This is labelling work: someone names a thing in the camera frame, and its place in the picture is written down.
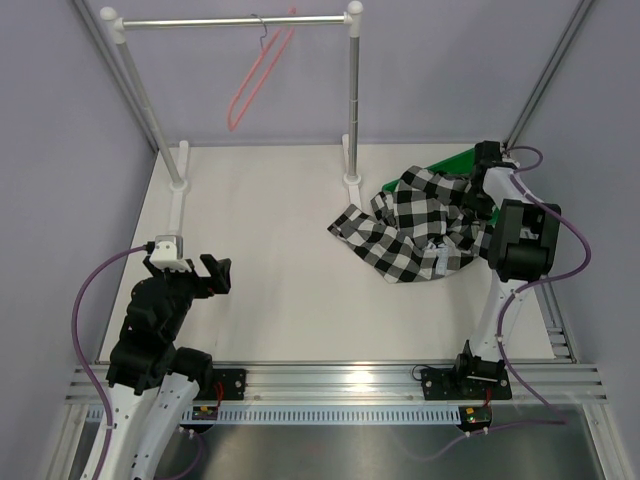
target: white plastic connector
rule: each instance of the white plastic connector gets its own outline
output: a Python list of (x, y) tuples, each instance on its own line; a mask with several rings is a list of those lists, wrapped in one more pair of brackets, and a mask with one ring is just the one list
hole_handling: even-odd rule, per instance
[(349, 6), (347, 7), (347, 13), (351, 17), (351, 26), (349, 27), (349, 36), (351, 38), (358, 38), (360, 36), (360, 24), (362, 22), (362, 10), (364, 7), (362, 6), (362, 2), (358, 0), (353, 0), (349, 2)]
[(182, 183), (176, 185), (175, 183), (171, 182), (169, 184), (169, 188), (174, 193), (186, 193), (190, 188), (189, 182), (187, 181), (187, 168), (189, 167), (189, 156), (191, 155), (191, 147), (189, 146), (189, 142), (187, 142), (186, 140), (180, 140), (178, 146), (178, 161), (176, 162), (176, 168), (178, 169), (180, 178), (182, 178)]
[[(344, 165), (349, 170), (349, 135), (342, 135), (342, 154), (344, 155)], [(347, 187), (349, 192), (349, 203), (355, 205), (362, 210), (362, 200), (360, 199), (360, 184), (362, 183), (362, 177), (357, 175), (350, 177), (348, 173), (345, 173), (342, 177), (344, 186)]]
[(100, 18), (107, 24), (109, 34), (113, 43), (116, 45), (123, 44), (127, 41), (124, 36), (124, 24), (122, 17), (118, 17), (118, 12), (111, 7), (104, 7), (100, 10)]
[(161, 235), (156, 237), (156, 246), (151, 253), (151, 264), (159, 270), (169, 269), (174, 272), (189, 270), (189, 263), (182, 258), (182, 238), (177, 235)]

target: metal corner post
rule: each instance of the metal corner post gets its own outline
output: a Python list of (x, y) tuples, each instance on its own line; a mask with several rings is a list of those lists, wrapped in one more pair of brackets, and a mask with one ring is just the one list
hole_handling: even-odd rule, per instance
[(68, 3), (75, 10), (78, 15), (78, 19), (86, 28), (87, 34), (89, 35), (92, 44), (95, 46), (98, 56), (104, 62), (105, 67), (109, 71), (113, 81), (116, 83), (126, 106), (131, 111), (134, 120), (139, 125), (141, 132), (149, 143), (149, 146), (152, 150), (157, 151), (158, 144), (156, 143), (155, 138), (153, 138), (153, 134), (149, 129), (147, 120), (144, 118), (140, 105), (136, 101), (130, 86), (127, 84), (122, 69), (119, 67), (115, 60), (115, 56), (108, 47), (106, 36), (99, 28), (93, 12), (87, 6), (86, 0), (68, 0)]
[(589, 12), (592, 11), (596, 1), (597, 0), (579, 0), (576, 9), (573, 11), (571, 18), (567, 23), (567, 26), (564, 28), (562, 35), (558, 40), (558, 43), (553, 49), (553, 52), (551, 53), (547, 64), (545, 65), (542, 73), (540, 74), (540, 77), (538, 78), (538, 81), (533, 87), (533, 90), (529, 95), (524, 108), (520, 112), (516, 123), (509, 132), (509, 136), (505, 140), (505, 143), (509, 148), (513, 147), (516, 144), (516, 142), (522, 135), (522, 132), (528, 125), (531, 116), (535, 112), (537, 106), (540, 103), (540, 100), (547, 91), (549, 84), (555, 77), (558, 68), (562, 64), (562, 61), (565, 59), (569, 48), (573, 44), (573, 41), (584, 26), (585, 20), (587, 19)]
[(149, 127), (151, 128), (151, 133), (155, 138), (158, 149), (162, 154), (162, 159), (164, 160), (165, 165), (167, 166), (167, 170), (169, 171), (169, 176), (171, 176), (171, 182), (176, 185), (182, 185), (184, 180), (180, 177), (178, 173), (178, 169), (176, 167), (176, 162), (173, 159), (173, 155), (171, 155), (171, 151), (169, 150), (169, 146), (167, 145), (167, 141), (165, 139), (164, 133), (160, 128), (160, 124), (158, 123), (158, 119), (156, 118), (155, 113), (153, 112), (153, 108), (151, 107), (151, 102), (149, 101), (149, 97), (147, 96), (147, 92), (142, 84), (142, 80), (140, 79), (140, 74), (138, 73), (138, 69), (133, 61), (133, 57), (131, 56), (131, 52), (129, 51), (129, 47), (127, 46), (127, 42), (122, 42), (117, 44), (118, 52), (120, 53), (120, 57), (122, 58), (122, 63), (124, 68), (127, 70), (131, 83), (133, 84), (133, 88), (140, 99), (140, 103), (142, 105), (142, 110), (147, 116), (147, 120), (149, 121)]
[(360, 37), (349, 44), (349, 168), (347, 175), (358, 175), (358, 75), (360, 69)]

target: metal floor panel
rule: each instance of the metal floor panel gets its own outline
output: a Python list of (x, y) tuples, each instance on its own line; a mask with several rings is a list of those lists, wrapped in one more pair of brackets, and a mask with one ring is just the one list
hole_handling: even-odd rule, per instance
[[(186, 480), (602, 480), (579, 407), (565, 407), (569, 425), (526, 426), (458, 443), (433, 461), (429, 456), (461, 435), (454, 426), (218, 425), (203, 434), (204, 460)], [(548, 418), (544, 407), (496, 406), (495, 424)], [(87, 423), (70, 476), (76, 480), (97, 423)], [(196, 443), (175, 435), (158, 469), (173, 476), (196, 454)]]

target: checkered shirt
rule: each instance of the checkered shirt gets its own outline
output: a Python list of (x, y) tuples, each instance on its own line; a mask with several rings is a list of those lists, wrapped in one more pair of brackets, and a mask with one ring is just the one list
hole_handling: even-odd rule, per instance
[(389, 283), (435, 280), (486, 258), (493, 227), (463, 210), (464, 175), (411, 167), (393, 193), (371, 200), (375, 218), (350, 205), (328, 230)]

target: horizontal metal bar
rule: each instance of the horizontal metal bar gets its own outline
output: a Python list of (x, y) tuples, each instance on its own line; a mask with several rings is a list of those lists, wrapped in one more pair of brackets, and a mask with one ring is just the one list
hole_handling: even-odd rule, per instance
[(351, 22), (347, 13), (342, 15), (318, 15), (310, 17), (245, 17), (201, 18), (195, 20), (123, 20), (125, 30), (149, 30), (153, 28), (185, 27), (261, 27), (263, 25), (344, 25)]
[[(401, 405), (427, 403), (420, 382), (411, 378), (410, 365), (243, 365), (247, 369), (245, 403), (287, 405)], [(606, 394), (598, 371), (582, 364), (520, 364), (518, 372), (550, 402), (605, 403)], [(105, 381), (107, 366), (96, 367)], [(515, 403), (537, 403), (524, 387), (511, 378)], [(98, 396), (82, 371), (77, 371), (67, 403), (99, 403)], [(448, 402), (451, 405), (473, 404)]]

